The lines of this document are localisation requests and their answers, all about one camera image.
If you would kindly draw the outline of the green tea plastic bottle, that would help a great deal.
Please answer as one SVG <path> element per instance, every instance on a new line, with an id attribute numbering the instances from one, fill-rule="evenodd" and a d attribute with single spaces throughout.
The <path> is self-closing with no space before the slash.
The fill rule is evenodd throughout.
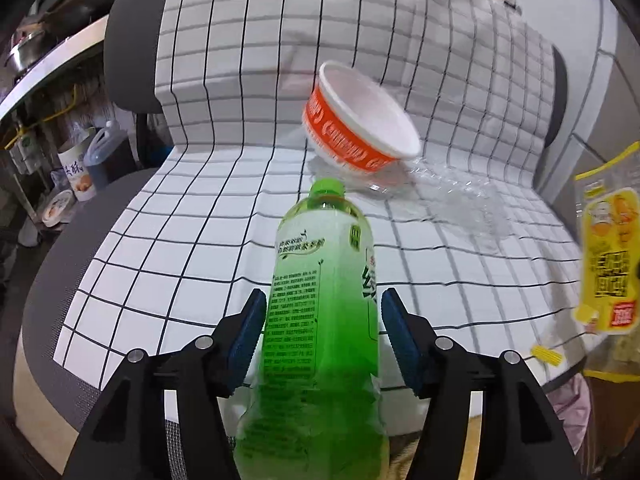
<path id="1" fill-rule="evenodd" d="M 381 479 L 372 231 L 336 179 L 280 222 L 262 352 L 234 460 L 243 479 Z"/>

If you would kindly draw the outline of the yellow snack packet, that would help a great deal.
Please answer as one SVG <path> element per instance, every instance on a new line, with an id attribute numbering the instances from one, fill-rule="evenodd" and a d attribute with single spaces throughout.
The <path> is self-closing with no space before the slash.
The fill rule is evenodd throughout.
<path id="1" fill-rule="evenodd" d="M 639 323 L 639 144 L 574 179 L 582 277 L 575 318 L 605 334 Z"/>

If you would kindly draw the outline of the pink trash bag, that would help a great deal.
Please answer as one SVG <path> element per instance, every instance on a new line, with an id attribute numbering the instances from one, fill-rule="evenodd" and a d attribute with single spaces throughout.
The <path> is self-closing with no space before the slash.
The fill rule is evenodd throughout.
<path id="1" fill-rule="evenodd" d="M 550 391 L 547 398 L 562 422 L 573 452 L 577 454 L 584 442 L 591 415 L 588 382 L 582 374 L 576 374 L 561 387 Z"/>

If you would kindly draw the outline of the steel kitchen shelf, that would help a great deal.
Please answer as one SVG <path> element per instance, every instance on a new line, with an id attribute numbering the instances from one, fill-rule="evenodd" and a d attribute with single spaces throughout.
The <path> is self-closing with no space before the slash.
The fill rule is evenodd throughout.
<path id="1" fill-rule="evenodd" d="M 8 116 L 26 96 L 54 76 L 58 76 L 62 70 L 99 52 L 102 49 L 109 17 L 105 15 L 74 36 L 68 37 L 32 66 L 1 102 L 1 118 Z"/>

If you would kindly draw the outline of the clear plastic wrapper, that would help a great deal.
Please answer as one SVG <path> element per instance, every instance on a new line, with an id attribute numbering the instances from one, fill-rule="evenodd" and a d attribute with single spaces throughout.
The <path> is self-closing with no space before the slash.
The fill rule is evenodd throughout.
<path id="1" fill-rule="evenodd" d="M 334 178 L 369 203 L 399 209 L 406 220 L 430 220 L 485 242 L 513 234 L 506 205 L 488 179 L 422 158 L 393 162 L 373 174 L 351 174 L 316 156 L 308 164 L 316 180 Z"/>

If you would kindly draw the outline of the blue capped jug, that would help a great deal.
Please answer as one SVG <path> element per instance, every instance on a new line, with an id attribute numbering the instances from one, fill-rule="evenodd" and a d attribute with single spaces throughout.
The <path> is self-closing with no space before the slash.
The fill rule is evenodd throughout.
<path id="1" fill-rule="evenodd" d="M 137 170 L 128 134 L 116 120 L 108 120 L 92 138 L 84 165 L 98 191 Z"/>

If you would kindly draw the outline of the orange white paper bowl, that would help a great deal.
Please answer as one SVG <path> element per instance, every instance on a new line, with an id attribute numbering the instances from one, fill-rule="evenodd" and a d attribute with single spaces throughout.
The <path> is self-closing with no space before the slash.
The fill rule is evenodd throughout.
<path id="1" fill-rule="evenodd" d="M 335 61 L 320 66 L 302 125 L 316 153 L 349 174 L 375 174 L 421 151 L 419 133 L 396 100 L 368 76 Z"/>

